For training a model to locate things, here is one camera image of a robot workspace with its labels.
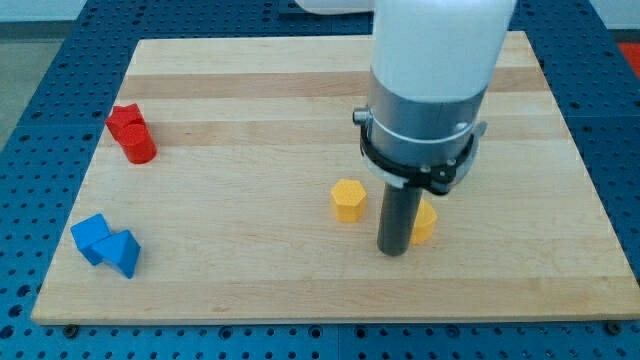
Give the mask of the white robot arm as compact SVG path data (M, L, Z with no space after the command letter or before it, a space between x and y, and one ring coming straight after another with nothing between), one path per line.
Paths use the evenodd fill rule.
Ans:
M367 104L353 113L368 167L444 195L469 172L477 115L515 0L297 0L319 15L373 12Z

